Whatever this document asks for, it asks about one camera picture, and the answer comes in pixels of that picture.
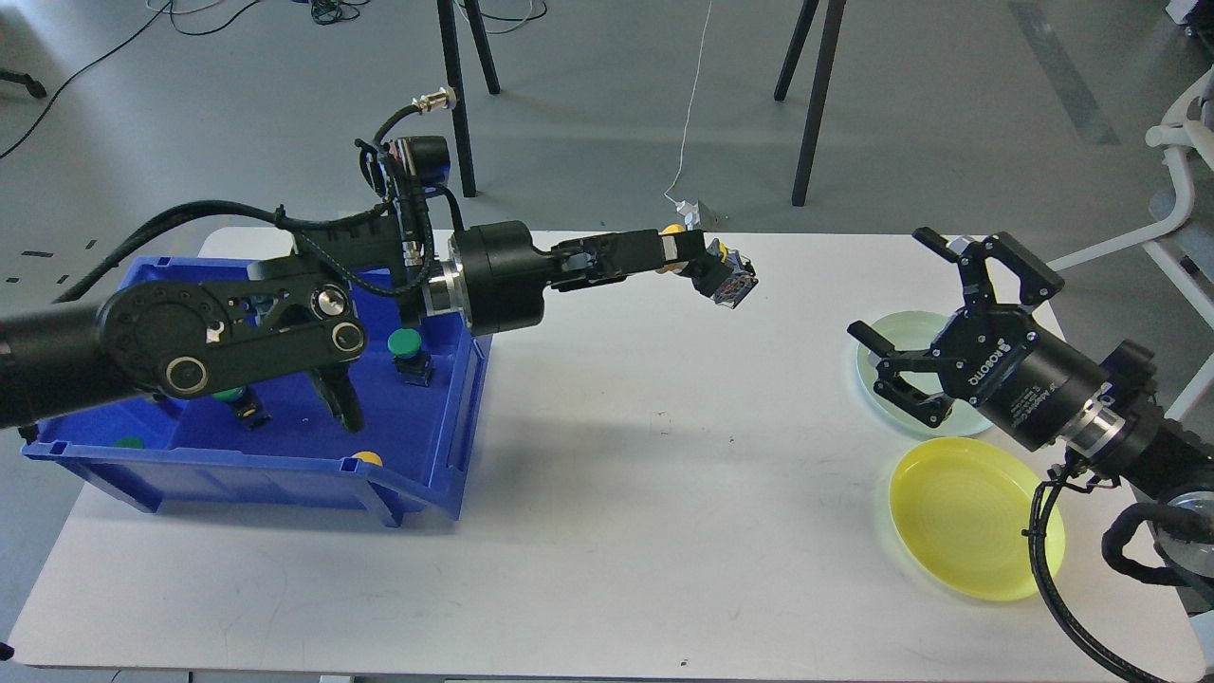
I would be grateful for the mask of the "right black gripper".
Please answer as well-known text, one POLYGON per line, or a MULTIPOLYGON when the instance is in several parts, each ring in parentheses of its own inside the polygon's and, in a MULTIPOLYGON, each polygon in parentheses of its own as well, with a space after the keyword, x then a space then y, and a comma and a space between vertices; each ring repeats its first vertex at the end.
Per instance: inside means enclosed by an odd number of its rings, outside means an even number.
POLYGON ((1051 444, 1080 414, 1110 372, 1040 328, 1036 308, 1065 286, 1062 277, 1006 232, 983 239, 948 241, 918 228, 915 241, 958 268, 964 304, 949 317, 934 343, 897 349, 870 323, 853 321, 847 332, 875 357, 878 395, 923 425, 937 427, 952 412, 951 395, 975 410, 1029 451, 1051 444), (994 260, 1019 278, 1019 302, 1002 304, 989 280, 994 260), (934 369, 896 363, 940 355, 934 369))

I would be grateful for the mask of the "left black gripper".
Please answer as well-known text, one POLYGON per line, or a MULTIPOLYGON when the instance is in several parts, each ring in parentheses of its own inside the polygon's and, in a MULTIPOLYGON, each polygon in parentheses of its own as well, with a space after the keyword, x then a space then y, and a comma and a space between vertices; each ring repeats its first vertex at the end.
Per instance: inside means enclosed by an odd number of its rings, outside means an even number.
POLYGON ((605 286, 652 269, 690 278, 704 297, 725 297, 731 284, 721 241, 707 243, 703 230, 686 228, 605 233, 540 250, 526 224, 507 221, 459 230, 450 249, 467 292, 461 311, 472 336, 541 323, 548 288, 605 286))

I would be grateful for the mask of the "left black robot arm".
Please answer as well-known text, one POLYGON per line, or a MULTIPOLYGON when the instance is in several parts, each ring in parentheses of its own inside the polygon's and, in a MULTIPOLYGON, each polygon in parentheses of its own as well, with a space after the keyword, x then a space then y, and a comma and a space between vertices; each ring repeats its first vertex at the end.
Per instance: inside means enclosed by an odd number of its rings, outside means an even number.
POLYGON ((231 200, 195 200, 157 214, 55 303, 2 320, 2 427, 27 440, 55 416, 130 397, 195 399, 295 372, 308 375, 330 415, 363 428, 348 368, 370 336, 353 289, 391 300, 405 328, 459 314, 472 336, 541 323, 548 289, 606 286, 639 273, 690 278, 715 304, 734 307, 758 284, 741 252, 703 230, 625 230, 534 246, 520 221, 461 224, 448 190, 441 136, 388 140, 401 120, 459 103, 454 89, 412 99, 370 141, 357 141, 361 173, 378 195, 342 220, 293 220, 231 200), (159 280, 100 304, 83 294, 121 260, 194 220, 237 216, 291 237, 285 258, 248 264, 243 280, 159 280))

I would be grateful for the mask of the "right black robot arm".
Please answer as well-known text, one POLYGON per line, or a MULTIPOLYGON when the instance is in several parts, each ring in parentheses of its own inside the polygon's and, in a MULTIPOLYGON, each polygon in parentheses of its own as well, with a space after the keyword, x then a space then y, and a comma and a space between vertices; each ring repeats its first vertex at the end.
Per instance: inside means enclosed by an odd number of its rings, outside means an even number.
POLYGON ((1036 486, 1023 529, 1031 573, 1055 622, 1097 666, 1129 682, 1150 675, 1090 633, 1068 609, 1048 571, 1048 524, 1059 493, 1127 484, 1144 501, 1122 510, 1101 539, 1114 573, 1153 586, 1189 586, 1212 597, 1212 570, 1184 562, 1181 545, 1212 548, 1212 445, 1156 402, 1153 353, 1123 341, 1094 362, 1036 321, 1036 308, 1063 278, 1006 232, 946 239, 929 228, 913 237, 960 277, 963 304, 927 347, 898 351, 870 325, 847 332, 875 359, 878 395, 935 428, 954 402, 1036 451, 1062 442, 1065 459, 1036 486))

